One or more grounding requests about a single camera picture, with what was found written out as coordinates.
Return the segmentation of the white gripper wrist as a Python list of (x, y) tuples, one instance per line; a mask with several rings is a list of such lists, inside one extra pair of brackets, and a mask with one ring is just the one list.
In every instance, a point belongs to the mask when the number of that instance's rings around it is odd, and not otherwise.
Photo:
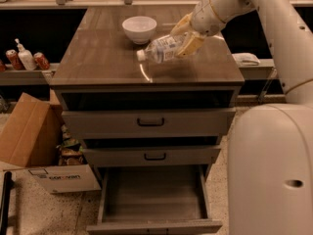
[(170, 31), (172, 36), (177, 35), (181, 41), (175, 56), (184, 58), (194, 54), (202, 47), (205, 36), (213, 36), (225, 26), (226, 23), (215, 12), (211, 0), (201, 0), (193, 13), (185, 15)]

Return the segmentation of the white robot base body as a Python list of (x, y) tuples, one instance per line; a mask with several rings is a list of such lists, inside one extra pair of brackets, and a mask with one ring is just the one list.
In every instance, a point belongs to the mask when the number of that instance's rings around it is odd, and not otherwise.
[(313, 109), (252, 108), (228, 145), (230, 235), (313, 235)]

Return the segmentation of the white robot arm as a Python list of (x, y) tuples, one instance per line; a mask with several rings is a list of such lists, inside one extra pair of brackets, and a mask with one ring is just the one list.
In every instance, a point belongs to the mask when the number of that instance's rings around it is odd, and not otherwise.
[(171, 30), (187, 35), (178, 55), (194, 53), (206, 37), (250, 11), (257, 12), (287, 101), (313, 104), (313, 33), (289, 0), (201, 0)]

